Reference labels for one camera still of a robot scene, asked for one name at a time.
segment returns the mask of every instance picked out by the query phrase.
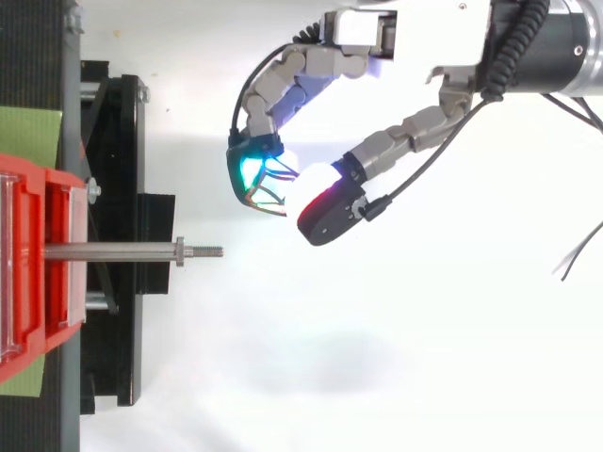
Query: green tape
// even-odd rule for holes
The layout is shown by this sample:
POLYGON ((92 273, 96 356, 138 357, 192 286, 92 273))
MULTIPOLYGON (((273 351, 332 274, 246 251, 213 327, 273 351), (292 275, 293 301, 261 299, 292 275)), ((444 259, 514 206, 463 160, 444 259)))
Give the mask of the green tape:
POLYGON ((62 112, 0 106, 0 153, 54 168, 62 112))

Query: led light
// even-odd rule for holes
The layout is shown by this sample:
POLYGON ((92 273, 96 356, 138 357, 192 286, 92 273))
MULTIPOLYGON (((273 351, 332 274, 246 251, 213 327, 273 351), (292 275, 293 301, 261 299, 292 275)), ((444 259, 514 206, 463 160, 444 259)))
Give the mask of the led light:
POLYGON ((294 171, 299 171, 300 161, 294 153, 288 149, 285 149, 285 151, 278 157, 267 160, 266 168, 277 171, 283 171, 289 168, 294 171))
POLYGON ((305 208, 340 179, 341 174, 326 163, 308 167, 289 189, 285 200, 287 216, 297 223, 305 208))
POLYGON ((241 162, 241 176, 243 177, 243 185, 246 190, 249 190, 253 185, 253 181, 262 169, 261 158, 246 158, 241 162))

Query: robotic hand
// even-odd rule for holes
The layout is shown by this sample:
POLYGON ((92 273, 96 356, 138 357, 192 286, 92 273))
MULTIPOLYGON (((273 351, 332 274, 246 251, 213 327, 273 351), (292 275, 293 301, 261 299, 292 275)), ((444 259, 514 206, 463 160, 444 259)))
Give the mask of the robotic hand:
POLYGON ((320 24, 269 55, 245 84, 227 153, 233 189, 246 205, 293 217, 312 245, 325 245, 380 215, 471 118, 507 91, 572 98, 603 93, 602 26, 603 0, 373 1, 327 12, 320 24), (271 62, 278 55, 282 59, 271 62), (439 105, 376 132, 331 166, 299 175, 283 159, 278 130, 335 79, 363 76, 372 58, 393 73, 412 67, 422 83, 443 75, 439 105), (482 102, 472 109, 475 93, 482 102), (241 108, 248 119, 239 132, 241 108), (393 193, 367 199, 362 184, 404 155, 437 146, 393 193), (274 182, 293 183, 286 198, 274 182))

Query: black metal frame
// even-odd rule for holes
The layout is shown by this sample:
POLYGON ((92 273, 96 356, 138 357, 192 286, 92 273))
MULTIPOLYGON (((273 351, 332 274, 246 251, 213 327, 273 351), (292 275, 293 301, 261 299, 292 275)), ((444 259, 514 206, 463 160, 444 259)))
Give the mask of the black metal frame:
MULTIPOLYGON (((100 86, 93 102, 82 101, 86 157, 103 189, 90 207, 90 239, 171 242, 175 197, 143 194, 144 85, 134 75, 102 75, 90 80, 87 73, 100 86)), ((117 396, 119 406, 139 399, 142 295, 167 294, 169 282, 169 263, 90 265, 89 291, 112 296, 115 305, 89 312, 82 328, 82 414, 94 413, 95 396, 117 396)))
MULTIPOLYGON (((0 5, 0 105, 63 111, 57 167, 82 176, 79 35, 65 29, 74 0, 0 5)), ((46 355, 40 398, 0 397, 2 452, 79 450, 80 334, 46 355)))

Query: white background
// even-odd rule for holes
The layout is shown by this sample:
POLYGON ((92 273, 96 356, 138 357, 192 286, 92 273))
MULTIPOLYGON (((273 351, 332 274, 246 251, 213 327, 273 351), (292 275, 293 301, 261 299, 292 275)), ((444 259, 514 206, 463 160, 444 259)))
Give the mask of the white background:
MULTIPOLYGON (((177 235, 226 249, 145 299, 142 398, 99 400, 83 451, 603 449, 603 235, 568 283, 550 274, 603 219, 596 131, 508 96, 381 218, 313 249, 237 202, 226 138, 257 62, 335 2, 81 3, 83 58, 151 89, 147 191, 177 195, 177 235)), ((342 81, 283 139, 331 162, 434 89, 342 81)))

